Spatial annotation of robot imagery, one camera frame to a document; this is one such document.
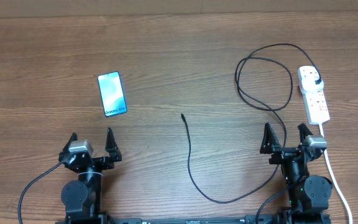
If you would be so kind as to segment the Samsung Galaxy smartphone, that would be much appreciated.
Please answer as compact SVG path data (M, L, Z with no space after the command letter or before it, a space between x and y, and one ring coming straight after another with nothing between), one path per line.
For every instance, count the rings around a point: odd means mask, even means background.
M119 72L99 75L98 84L104 115L112 117L126 113L127 104Z

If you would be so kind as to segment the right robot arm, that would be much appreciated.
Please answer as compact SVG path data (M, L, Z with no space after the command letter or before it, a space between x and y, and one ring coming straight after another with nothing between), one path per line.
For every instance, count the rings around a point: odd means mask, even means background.
M290 206L274 215L261 215L265 204L258 209L255 222L264 223L330 223L323 212L329 207L333 183L326 177L310 175L307 163L320 158L327 148L322 135L313 134L301 123L298 125L300 143L297 147L282 147L270 123L264 127L261 154L269 154L269 163L280 165L285 178L285 189L265 201L269 203L287 192Z

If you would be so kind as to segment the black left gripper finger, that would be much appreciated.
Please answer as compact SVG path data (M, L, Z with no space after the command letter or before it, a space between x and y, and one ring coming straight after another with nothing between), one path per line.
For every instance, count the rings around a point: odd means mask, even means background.
M122 154L115 141L114 134L111 128L107 129L105 151L114 162L122 161Z
M65 145L64 148L62 149L62 154L68 153L71 143L72 143L73 141L77 141L77 140L78 140L77 134L76 134L76 133L72 133L70 139L68 140L68 142L66 143L66 145Z

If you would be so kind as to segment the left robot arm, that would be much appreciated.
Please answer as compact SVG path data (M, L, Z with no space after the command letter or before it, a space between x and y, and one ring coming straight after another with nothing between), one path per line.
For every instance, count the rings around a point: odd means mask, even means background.
M65 223L113 223L113 218L101 210L103 171L114 168L122 161L111 128L107 129L105 151L107 156L93 157L89 141L80 141L73 133L59 153L59 162L78 174L76 180L68 182L61 191L65 205Z

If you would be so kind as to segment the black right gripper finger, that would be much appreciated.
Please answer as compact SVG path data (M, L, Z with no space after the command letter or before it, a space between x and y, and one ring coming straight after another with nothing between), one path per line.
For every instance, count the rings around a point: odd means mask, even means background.
M261 154L273 154L277 149L281 148L281 144L275 134L270 123L264 126L264 136L260 147Z
M300 125L298 125L298 130L300 134L300 143L308 144L308 140L310 136L313 135L313 133L308 129L305 123L301 123Z

